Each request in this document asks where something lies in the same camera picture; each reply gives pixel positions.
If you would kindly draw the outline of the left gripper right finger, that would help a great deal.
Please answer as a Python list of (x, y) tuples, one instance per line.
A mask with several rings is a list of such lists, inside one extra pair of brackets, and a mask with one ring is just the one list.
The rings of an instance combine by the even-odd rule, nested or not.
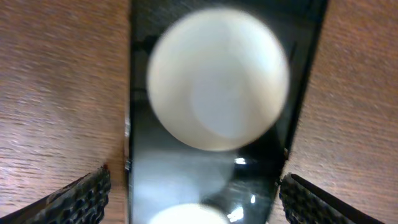
[(284, 176), (279, 198), (289, 223), (382, 224), (297, 174)]

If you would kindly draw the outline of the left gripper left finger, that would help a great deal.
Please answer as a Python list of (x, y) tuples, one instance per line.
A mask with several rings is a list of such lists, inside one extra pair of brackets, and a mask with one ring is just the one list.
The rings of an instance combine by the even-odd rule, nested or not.
[(108, 166), (1, 218), (3, 224), (99, 223), (109, 202), (111, 177)]

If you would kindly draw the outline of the black smartphone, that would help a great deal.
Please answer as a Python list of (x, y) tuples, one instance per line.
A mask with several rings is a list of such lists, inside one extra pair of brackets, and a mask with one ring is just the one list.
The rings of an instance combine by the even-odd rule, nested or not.
[(267, 223), (326, 1), (133, 1), (129, 223)]

